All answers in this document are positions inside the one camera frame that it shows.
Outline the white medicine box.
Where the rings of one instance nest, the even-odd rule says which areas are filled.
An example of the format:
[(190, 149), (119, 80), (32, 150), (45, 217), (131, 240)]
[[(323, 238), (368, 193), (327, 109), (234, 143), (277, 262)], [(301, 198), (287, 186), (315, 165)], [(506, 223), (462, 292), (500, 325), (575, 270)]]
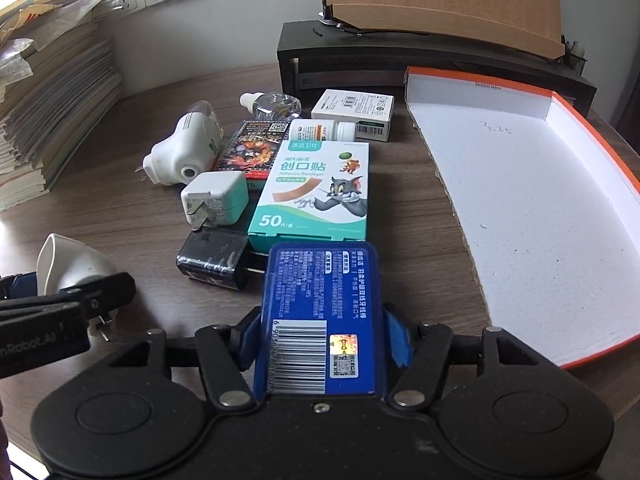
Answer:
[(387, 142), (395, 98), (387, 94), (326, 89), (311, 110), (314, 119), (352, 122), (357, 139)]

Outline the stack of books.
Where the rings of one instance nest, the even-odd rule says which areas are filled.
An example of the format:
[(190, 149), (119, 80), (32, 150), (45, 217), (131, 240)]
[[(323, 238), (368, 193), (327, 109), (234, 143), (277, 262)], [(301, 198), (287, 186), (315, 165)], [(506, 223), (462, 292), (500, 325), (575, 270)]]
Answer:
[(1, 207), (51, 191), (122, 91), (104, 14), (117, 0), (16, 0), (1, 11)]

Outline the orange white cardboard box lid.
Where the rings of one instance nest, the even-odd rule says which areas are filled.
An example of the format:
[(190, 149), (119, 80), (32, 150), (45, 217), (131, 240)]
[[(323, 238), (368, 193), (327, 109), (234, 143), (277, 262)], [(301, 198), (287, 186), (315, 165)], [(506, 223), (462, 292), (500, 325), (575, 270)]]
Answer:
[(639, 182), (554, 91), (411, 67), (408, 112), (490, 322), (562, 367), (639, 337)]

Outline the white USB charger cube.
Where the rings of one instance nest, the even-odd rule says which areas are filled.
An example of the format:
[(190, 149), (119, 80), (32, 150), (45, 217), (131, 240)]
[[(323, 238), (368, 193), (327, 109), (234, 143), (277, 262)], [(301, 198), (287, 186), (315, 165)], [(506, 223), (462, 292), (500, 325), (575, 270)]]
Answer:
[(248, 205), (248, 187), (242, 171), (206, 171), (180, 193), (186, 222), (192, 230), (231, 226)]

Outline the blue dental floss box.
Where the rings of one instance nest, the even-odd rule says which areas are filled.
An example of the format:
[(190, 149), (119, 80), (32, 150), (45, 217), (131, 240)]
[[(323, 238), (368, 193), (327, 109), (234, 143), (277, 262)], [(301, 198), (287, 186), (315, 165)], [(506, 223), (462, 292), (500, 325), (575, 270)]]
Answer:
[(367, 242), (270, 249), (255, 362), (258, 396), (368, 396), (386, 389), (378, 254)]

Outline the clear liquid refill bottle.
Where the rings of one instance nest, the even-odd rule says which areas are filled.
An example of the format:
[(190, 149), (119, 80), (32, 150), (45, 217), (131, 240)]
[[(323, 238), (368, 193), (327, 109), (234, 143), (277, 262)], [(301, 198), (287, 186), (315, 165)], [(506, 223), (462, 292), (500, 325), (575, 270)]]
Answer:
[(255, 119), (265, 122), (290, 122), (303, 113), (299, 99), (280, 92), (245, 92), (239, 103)]

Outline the playing cards box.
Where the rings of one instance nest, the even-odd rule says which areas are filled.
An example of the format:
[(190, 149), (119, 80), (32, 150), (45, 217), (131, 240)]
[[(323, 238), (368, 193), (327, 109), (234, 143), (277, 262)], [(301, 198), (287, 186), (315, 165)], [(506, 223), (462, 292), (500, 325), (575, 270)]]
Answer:
[(248, 189), (261, 191), (282, 141), (288, 138), (289, 126), (288, 122), (246, 120), (228, 140), (213, 170), (241, 171)]

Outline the white mosquito repellent plug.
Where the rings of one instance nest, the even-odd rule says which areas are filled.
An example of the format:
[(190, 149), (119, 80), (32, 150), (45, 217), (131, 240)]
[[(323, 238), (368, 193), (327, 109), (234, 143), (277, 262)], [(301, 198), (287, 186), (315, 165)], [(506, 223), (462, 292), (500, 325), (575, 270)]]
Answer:
[(208, 101), (194, 103), (176, 123), (174, 133), (152, 147), (140, 170), (153, 184), (189, 184), (213, 168), (224, 130)]

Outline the teal adhesive bandage box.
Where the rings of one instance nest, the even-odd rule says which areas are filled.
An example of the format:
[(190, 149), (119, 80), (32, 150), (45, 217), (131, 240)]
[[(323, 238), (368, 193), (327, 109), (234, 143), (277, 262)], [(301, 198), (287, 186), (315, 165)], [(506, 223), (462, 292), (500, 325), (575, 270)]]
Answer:
[(369, 162), (366, 142), (284, 141), (247, 229), (252, 247), (269, 252), (285, 240), (363, 242)]

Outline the black power adapter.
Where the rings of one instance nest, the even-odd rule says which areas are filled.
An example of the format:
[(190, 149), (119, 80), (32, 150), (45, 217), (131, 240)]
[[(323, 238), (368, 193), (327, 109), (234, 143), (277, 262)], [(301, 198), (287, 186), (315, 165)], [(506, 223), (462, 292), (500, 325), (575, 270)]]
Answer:
[(233, 290), (245, 288), (250, 274), (264, 274), (267, 255), (240, 231), (201, 228), (192, 231), (178, 251), (178, 270), (188, 278)]

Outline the small white plug device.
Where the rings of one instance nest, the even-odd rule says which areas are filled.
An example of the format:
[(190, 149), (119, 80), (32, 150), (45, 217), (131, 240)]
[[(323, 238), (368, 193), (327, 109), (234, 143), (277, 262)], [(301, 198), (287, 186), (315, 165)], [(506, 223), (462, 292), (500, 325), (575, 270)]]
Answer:
[(44, 241), (36, 264), (37, 295), (86, 284), (116, 273), (116, 266), (96, 249), (61, 234)]

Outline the black monitor riser stand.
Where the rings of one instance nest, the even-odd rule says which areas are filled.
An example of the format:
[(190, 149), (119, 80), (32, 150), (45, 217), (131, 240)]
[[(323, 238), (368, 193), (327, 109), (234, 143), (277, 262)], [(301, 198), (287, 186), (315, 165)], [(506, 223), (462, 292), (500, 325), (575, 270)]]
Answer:
[(306, 106), (326, 89), (390, 91), (410, 66), (456, 70), (553, 90), (587, 115), (597, 87), (562, 61), (476, 40), (410, 32), (365, 32), (315, 21), (282, 25), (282, 90)]

